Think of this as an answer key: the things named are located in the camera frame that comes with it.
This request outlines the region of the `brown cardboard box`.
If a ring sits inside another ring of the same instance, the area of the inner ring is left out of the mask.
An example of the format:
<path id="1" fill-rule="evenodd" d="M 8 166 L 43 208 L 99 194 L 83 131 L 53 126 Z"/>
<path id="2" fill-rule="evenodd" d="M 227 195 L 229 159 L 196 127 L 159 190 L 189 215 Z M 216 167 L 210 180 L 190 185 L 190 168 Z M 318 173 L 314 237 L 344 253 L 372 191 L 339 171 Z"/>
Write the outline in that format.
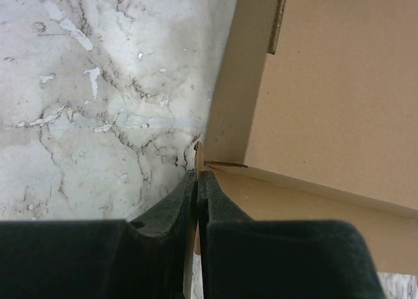
<path id="1" fill-rule="evenodd" d="M 236 0 L 197 163 L 258 220 L 340 219 L 417 273 L 417 0 Z"/>

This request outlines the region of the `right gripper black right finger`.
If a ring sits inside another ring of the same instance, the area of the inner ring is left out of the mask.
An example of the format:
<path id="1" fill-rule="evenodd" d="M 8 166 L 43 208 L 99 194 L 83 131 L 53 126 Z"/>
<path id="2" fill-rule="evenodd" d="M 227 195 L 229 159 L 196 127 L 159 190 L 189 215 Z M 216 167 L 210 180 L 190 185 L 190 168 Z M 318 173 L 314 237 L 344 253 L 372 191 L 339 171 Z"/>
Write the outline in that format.
<path id="1" fill-rule="evenodd" d="M 211 171 L 198 179 L 205 298 L 383 298 L 366 242 L 336 220 L 256 221 Z"/>

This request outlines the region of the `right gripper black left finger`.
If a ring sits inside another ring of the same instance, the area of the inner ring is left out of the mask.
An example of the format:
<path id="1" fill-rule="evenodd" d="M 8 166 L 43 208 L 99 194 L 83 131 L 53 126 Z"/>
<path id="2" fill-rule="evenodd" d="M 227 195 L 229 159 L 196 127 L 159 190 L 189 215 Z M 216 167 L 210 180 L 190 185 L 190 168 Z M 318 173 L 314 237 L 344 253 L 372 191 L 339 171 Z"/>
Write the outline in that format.
<path id="1" fill-rule="evenodd" d="M 197 182 L 189 170 L 124 219 L 2 221 L 2 298 L 189 298 Z"/>

